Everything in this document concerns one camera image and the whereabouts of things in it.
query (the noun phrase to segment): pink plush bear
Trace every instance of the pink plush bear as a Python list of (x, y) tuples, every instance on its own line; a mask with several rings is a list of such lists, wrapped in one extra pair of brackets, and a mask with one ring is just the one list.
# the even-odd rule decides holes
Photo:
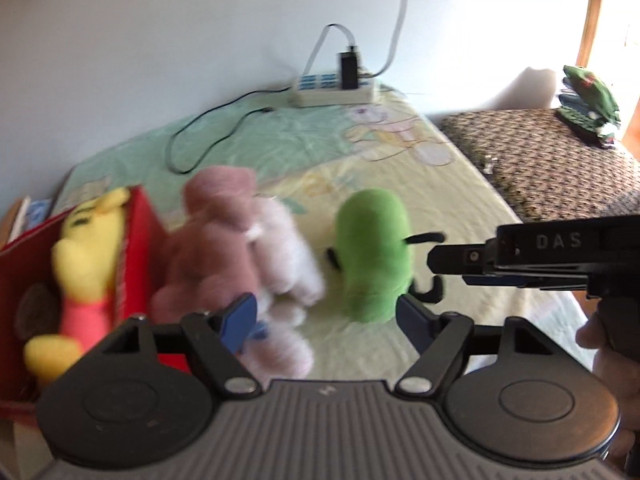
[(216, 312), (241, 294), (257, 294), (260, 279), (249, 243), (259, 234), (252, 199), (255, 172), (213, 166), (184, 186), (188, 221), (164, 248), (166, 284), (152, 297), (156, 323), (175, 323), (189, 312)]
[[(213, 166), (184, 187), (189, 219), (165, 247), (166, 285), (152, 297), (156, 323), (173, 323), (189, 312), (216, 312), (241, 294), (258, 299), (258, 323), (239, 359), (264, 385), (273, 378), (302, 379), (314, 354), (294, 330), (324, 294), (324, 281), (311, 249), (286, 206), (254, 197), (255, 173)], [(292, 301), (271, 309), (274, 294)]]

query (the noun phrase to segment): yellow plush toy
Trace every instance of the yellow plush toy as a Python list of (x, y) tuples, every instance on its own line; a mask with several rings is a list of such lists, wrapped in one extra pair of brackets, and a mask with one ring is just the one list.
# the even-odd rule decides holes
[(51, 251), (63, 291), (58, 335), (32, 338), (24, 347), (27, 369), (46, 386), (71, 367), (113, 327), (113, 291), (124, 238), (129, 190), (116, 188), (84, 202), (66, 217)]

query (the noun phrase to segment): bedsheet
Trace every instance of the bedsheet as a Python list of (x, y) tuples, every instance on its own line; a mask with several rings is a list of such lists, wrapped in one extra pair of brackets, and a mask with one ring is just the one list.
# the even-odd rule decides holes
[[(191, 145), (185, 139), (177, 159), (193, 160), (212, 136), (220, 135), (242, 113), (260, 106), (278, 110), (220, 144), (220, 150), (214, 150), (203, 166), (255, 168), (260, 192), (284, 200), (314, 248), (328, 293), (310, 309), (301, 327), (316, 351), (312, 377), (385, 378), (393, 383), (417, 355), (395, 322), (356, 324), (343, 316), (340, 275), (324, 257), (333, 241), (333, 220), (340, 204), (359, 189), (387, 188), (404, 201), (416, 233), (442, 230), (450, 243), (482, 242), (494, 236), (498, 225), (519, 220), (458, 149), (393, 91), (384, 92), (373, 105), (310, 110), (288, 108), (284, 95), (247, 100), (242, 107), (227, 109), (223, 119), (210, 119), (208, 128), (190, 132)], [(179, 189), (186, 178), (168, 174), (162, 167), (164, 146), (175, 126), (79, 165), (56, 209), (108, 187), (141, 182), (168, 227), (180, 224), (184, 217)], [(430, 288), (431, 274), (425, 263), (428, 249), (424, 245), (415, 250), (415, 275), (421, 288)], [(433, 307), (436, 312), (457, 310), (483, 324), (501, 324), (507, 316), (526, 317), (591, 367), (593, 353), (574, 343), (575, 330), (585, 317), (570, 293), (471, 288), (459, 277), (447, 277), (445, 286), (444, 300)], [(474, 365), (485, 363), (479, 360)]]
[[(425, 165), (413, 150), (390, 155), (394, 150), (388, 146), (371, 146), (359, 155), (320, 165), (261, 190), (280, 197), (296, 212), (298, 225), (318, 255), (328, 283), (327, 296), (309, 310), (302, 327), (316, 350), (315, 379), (381, 376), (393, 384), (417, 358), (394, 320), (358, 324), (341, 311), (340, 273), (328, 264), (324, 252), (334, 240), (335, 213), (350, 194), (367, 187), (392, 190), (407, 205), (416, 234), (442, 230), (450, 243), (484, 241), (495, 235), (497, 225), (518, 221), (437, 131), (426, 135), (430, 138), (427, 142), (439, 145), (442, 164)], [(422, 290), (431, 288), (433, 275), (426, 266), (430, 247), (415, 246), (414, 269)], [(574, 343), (575, 330), (585, 318), (570, 293), (469, 287), (460, 277), (450, 276), (445, 277), (444, 300), (429, 308), (438, 313), (462, 312), (482, 324), (501, 324), (507, 316), (526, 317), (585, 366), (592, 365), (592, 352)], [(472, 368), (490, 361), (478, 359)]]

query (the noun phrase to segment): metal bolt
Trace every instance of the metal bolt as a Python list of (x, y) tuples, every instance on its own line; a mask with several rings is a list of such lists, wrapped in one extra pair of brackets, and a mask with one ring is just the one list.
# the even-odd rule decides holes
[(225, 390), (231, 394), (252, 394), (258, 389), (258, 383), (249, 377), (232, 377), (225, 382)]
[(433, 384), (424, 377), (405, 377), (398, 383), (398, 387), (406, 394), (425, 394)]

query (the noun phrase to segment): green plush toy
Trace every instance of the green plush toy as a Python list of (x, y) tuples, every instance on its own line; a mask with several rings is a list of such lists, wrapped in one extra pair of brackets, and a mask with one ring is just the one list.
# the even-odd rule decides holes
[(335, 247), (328, 257), (344, 275), (344, 307), (352, 319), (388, 321), (396, 300), (408, 291), (425, 303), (442, 299), (439, 276), (431, 291), (415, 291), (410, 245), (443, 242), (444, 235), (411, 236), (407, 211), (392, 192), (365, 189), (352, 195), (338, 211), (335, 231)]

